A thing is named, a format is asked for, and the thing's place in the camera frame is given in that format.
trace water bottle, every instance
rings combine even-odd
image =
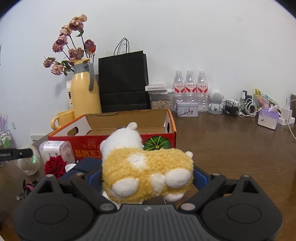
[[[185,80],[186,101],[195,102],[195,93],[196,93],[196,80],[193,76],[193,71],[187,70],[187,75]]]
[[[185,92],[185,81],[182,76],[181,70],[176,70],[174,79],[174,110],[176,109],[176,102],[183,101],[183,95]]]
[[[208,92],[207,79],[204,71],[199,71],[199,76],[197,78],[197,94],[199,100],[198,112],[206,112]]]

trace wooden table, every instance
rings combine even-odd
[[[287,126],[276,131],[259,126],[254,118],[233,118],[200,113],[200,116],[175,117],[177,148],[193,152],[196,165],[208,173],[219,172],[228,178],[250,174],[275,202],[283,215],[277,241],[294,241],[296,237],[296,141]],[[5,241],[19,240],[12,217],[22,201],[22,180],[27,177],[13,161],[0,168],[0,235]],[[183,200],[196,192],[194,187]]]

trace yellow thermos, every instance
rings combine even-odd
[[[71,99],[75,118],[84,114],[102,113],[99,87],[89,58],[74,62]]]

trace yellow and white stuffed animal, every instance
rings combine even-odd
[[[136,128],[132,122],[100,145],[105,196],[117,204],[158,195],[171,202],[181,199],[193,180],[193,154],[178,149],[145,151]]]

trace green pumpkin picture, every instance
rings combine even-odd
[[[170,149],[170,141],[162,136],[154,136],[144,143],[144,150]]]

